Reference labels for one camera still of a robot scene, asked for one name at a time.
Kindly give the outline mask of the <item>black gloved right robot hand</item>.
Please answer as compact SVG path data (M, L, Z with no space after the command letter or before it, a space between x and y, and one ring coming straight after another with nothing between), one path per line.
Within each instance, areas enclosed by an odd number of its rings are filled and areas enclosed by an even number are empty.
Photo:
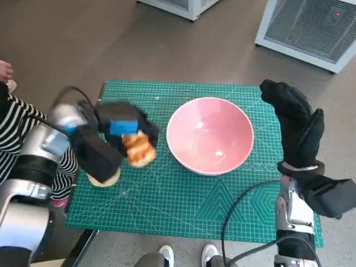
M260 90L280 123L283 161L297 169L315 166L325 129L324 111L313 110L304 94L284 82L264 80Z

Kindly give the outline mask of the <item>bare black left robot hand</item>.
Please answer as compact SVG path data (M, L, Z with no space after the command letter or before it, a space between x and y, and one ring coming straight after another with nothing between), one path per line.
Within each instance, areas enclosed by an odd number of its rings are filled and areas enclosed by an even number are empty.
M133 135L138 131L148 136L153 147L157 146L160 130L137 106L126 101L108 102L100 104L96 110L100 119L100 131L106 141L122 155L127 156L122 136Z

